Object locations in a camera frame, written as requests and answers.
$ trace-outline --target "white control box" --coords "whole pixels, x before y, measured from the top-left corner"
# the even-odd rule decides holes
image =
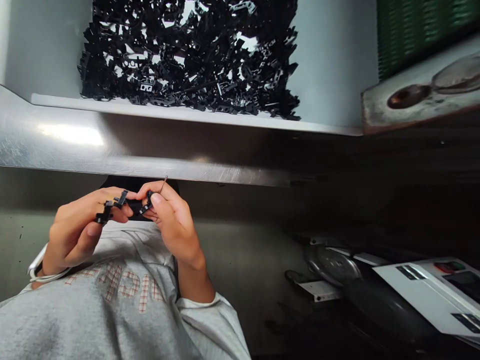
[[[480,341],[480,271],[454,257],[373,269],[441,333]]]

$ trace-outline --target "button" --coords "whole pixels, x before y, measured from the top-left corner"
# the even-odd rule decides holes
[[[448,262],[434,262],[433,266],[445,274],[453,274],[455,272],[455,269]]]
[[[465,270],[465,265],[462,263],[459,263],[458,261],[451,261],[448,263],[448,265],[454,269],[455,271],[460,271],[460,270]]]

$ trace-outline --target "green mesh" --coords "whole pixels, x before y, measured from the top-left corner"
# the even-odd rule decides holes
[[[387,79],[480,27],[480,0],[377,0],[378,73]]]

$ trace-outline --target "needle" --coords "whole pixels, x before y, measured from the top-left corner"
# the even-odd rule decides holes
[[[164,188],[165,183],[167,182],[168,179],[169,179],[168,175],[165,176],[165,180],[163,180],[163,184],[161,185],[160,191],[158,192],[159,194],[162,192],[162,189]]]

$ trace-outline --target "red button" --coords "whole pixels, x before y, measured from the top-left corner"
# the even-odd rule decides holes
[[[447,262],[435,262],[433,266],[445,274],[453,274],[455,272],[455,269],[453,269]]]

